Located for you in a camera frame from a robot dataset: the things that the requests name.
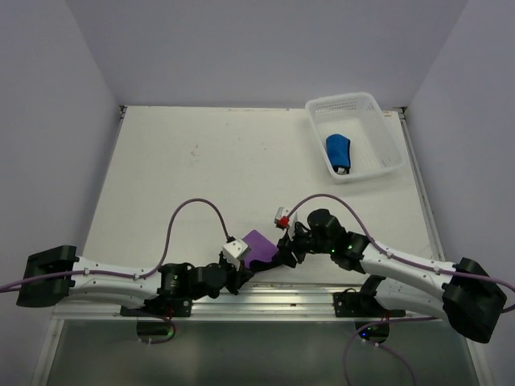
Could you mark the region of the purple towel black trim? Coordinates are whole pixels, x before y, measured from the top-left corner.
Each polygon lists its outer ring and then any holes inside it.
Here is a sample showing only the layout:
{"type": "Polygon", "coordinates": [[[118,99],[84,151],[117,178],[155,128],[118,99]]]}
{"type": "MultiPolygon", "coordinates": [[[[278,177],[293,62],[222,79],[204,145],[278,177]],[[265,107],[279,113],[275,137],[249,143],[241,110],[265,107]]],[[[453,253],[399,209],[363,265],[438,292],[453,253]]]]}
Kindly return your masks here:
{"type": "Polygon", "coordinates": [[[246,269],[257,273],[284,265],[278,247],[257,230],[250,231],[242,240],[249,247],[243,256],[246,269]]]}

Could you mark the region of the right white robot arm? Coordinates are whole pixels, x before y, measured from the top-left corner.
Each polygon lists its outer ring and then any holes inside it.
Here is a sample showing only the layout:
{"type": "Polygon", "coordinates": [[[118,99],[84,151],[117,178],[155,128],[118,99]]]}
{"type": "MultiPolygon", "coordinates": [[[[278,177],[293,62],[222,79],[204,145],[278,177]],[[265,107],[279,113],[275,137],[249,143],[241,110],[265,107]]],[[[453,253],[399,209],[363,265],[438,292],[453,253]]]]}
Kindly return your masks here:
{"type": "Polygon", "coordinates": [[[476,261],[430,261],[402,253],[368,233],[346,230],[327,209],[312,211],[302,224],[294,211],[281,207],[274,223],[285,232],[278,247],[292,258],[291,266],[308,254],[324,254],[339,268],[367,276],[353,295],[363,313],[413,311],[448,322],[472,341],[490,341],[507,297],[476,261]]]}

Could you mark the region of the blue towel black trim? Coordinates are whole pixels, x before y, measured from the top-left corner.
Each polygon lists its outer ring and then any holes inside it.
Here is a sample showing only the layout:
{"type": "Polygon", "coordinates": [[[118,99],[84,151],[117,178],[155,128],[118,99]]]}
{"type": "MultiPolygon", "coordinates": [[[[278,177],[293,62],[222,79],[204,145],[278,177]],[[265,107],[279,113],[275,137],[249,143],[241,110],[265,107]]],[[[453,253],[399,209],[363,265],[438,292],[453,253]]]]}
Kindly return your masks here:
{"type": "Polygon", "coordinates": [[[348,175],[351,170],[351,141],[335,133],[326,138],[325,144],[332,170],[338,175],[348,175]]]}

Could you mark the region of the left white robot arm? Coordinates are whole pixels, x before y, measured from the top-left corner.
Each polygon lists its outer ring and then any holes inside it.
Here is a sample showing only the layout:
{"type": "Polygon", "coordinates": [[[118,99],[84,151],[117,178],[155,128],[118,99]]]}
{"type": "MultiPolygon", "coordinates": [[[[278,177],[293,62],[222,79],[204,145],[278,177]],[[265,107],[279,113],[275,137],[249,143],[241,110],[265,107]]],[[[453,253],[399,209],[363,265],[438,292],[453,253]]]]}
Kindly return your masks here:
{"type": "Polygon", "coordinates": [[[152,274],[147,269],[104,265],[76,255],[76,247],[62,245],[27,258],[17,306],[44,308],[62,301],[86,301],[144,310],[155,316],[178,314],[194,300],[231,294],[254,276],[243,263],[224,257],[195,267],[190,263],[165,264],[152,274]]]}

